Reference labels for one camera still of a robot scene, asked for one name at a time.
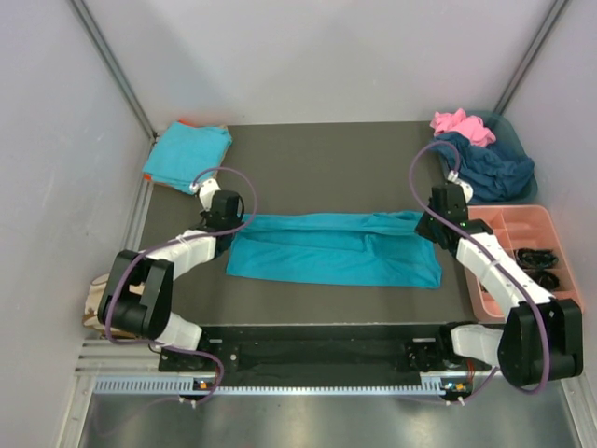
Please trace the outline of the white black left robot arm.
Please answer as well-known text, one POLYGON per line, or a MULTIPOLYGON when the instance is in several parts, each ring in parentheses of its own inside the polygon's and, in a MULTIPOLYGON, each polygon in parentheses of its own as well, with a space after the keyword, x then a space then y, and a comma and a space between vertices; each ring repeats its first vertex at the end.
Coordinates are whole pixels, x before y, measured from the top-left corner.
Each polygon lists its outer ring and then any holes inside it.
POLYGON ((228 250, 243 212, 239 193, 217 190, 200 224, 145 255, 119 252, 99 302, 99 322, 110 324, 111 332, 180 348, 179 358, 190 369, 205 368, 212 349, 201 341, 201 327, 172 312, 174 280, 228 250))

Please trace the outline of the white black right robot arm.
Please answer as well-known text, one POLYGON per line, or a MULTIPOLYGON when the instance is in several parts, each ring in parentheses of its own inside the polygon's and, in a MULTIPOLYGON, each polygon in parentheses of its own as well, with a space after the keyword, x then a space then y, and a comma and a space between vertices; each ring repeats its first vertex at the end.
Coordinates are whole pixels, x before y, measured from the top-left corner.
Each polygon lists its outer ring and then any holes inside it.
POLYGON ((450 252, 470 271, 505 319, 502 329, 453 325, 435 347, 437 362, 454 370, 475 358, 500 369, 511 385, 527 393, 549 381, 580 375, 584 368, 580 307, 539 286, 509 256, 488 224, 470 218, 461 186, 434 186, 423 210, 416 233, 450 252))

